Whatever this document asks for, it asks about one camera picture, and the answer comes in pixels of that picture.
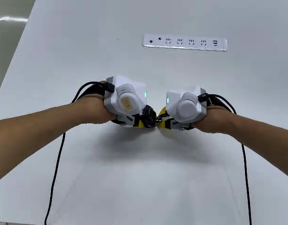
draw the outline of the yellow label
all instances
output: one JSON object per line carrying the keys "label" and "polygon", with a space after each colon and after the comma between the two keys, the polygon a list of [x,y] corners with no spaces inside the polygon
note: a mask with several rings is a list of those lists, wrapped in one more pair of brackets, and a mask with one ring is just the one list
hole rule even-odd
{"label": "yellow label", "polygon": [[133,106],[130,103],[129,97],[124,97],[121,99],[121,103],[125,110],[129,111],[133,109]]}

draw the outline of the gray floor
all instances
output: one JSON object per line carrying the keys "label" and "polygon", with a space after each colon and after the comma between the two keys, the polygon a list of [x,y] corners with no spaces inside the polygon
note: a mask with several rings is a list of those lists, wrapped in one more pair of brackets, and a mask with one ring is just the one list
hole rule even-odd
{"label": "gray floor", "polygon": [[35,0],[0,0],[0,86]]}

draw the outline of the hand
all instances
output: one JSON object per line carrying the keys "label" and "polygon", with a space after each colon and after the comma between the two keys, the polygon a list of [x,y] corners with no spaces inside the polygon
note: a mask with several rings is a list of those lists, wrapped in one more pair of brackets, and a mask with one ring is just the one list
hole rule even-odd
{"label": "hand", "polygon": [[91,94],[86,95],[73,103],[78,105],[83,123],[106,123],[116,118],[116,115],[112,114],[104,107],[103,100],[103,96]]}
{"label": "hand", "polygon": [[206,117],[198,122],[192,123],[191,126],[206,133],[224,134],[234,116],[236,115],[221,106],[209,106],[207,107]]}

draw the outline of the white power strip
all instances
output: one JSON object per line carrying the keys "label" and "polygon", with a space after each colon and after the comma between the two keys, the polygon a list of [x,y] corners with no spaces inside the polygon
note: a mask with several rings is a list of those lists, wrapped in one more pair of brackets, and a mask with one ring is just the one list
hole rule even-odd
{"label": "white power strip", "polygon": [[181,48],[194,50],[227,51],[228,45],[225,38],[219,37],[190,37],[175,35],[145,34],[144,47]]}

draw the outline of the black wire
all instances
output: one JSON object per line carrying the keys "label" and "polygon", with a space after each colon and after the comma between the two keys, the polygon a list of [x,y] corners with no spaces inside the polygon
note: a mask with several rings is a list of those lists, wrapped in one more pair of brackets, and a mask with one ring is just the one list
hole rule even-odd
{"label": "black wire", "polygon": [[[227,101],[224,97],[216,94],[207,94],[207,97],[217,97],[221,100],[223,100],[233,111],[234,114],[236,114],[235,108],[232,106],[232,104]],[[248,203],[248,213],[249,213],[249,225],[252,225],[252,218],[251,218],[251,204],[250,204],[250,192],[249,192],[249,184],[248,184],[248,173],[247,173],[247,160],[246,160],[246,152],[245,147],[243,144],[242,150],[243,150],[243,157],[244,157],[244,171],[245,171],[245,181],[246,181],[246,192],[247,192],[247,203]]]}
{"label": "black wire", "polygon": [[[99,83],[100,83],[100,82],[92,81],[92,82],[87,82],[87,83],[85,83],[84,85],[82,85],[82,86],[78,89],[75,97],[74,97],[73,100],[72,100],[72,103],[77,100],[80,92],[81,92],[82,89],[84,89],[86,86],[88,86],[88,85],[90,85],[90,84],[99,84]],[[65,137],[66,137],[66,133],[63,133],[63,138],[62,138],[62,140],[61,140],[61,144],[60,144],[60,148],[59,148],[59,155],[58,155],[58,159],[56,160],[54,176],[53,176],[53,180],[52,180],[52,184],[51,184],[49,206],[48,206],[48,210],[47,210],[46,217],[45,217],[45,221],[44,221],[44,224],[45,224],[45,225],[47,225],[47,219],[48,219],[49,212],[50,212],[51,205],[52,205],[53,189],[54,189],[54,184],[55,184],[55,180],[56,180],[56,175],[57,175],[57,173],[58,173],[59,160],[60,160],[61,152],[62,152],[62,150],[63,150],[63,146],[64,146],[64,142],[65,142]]]}

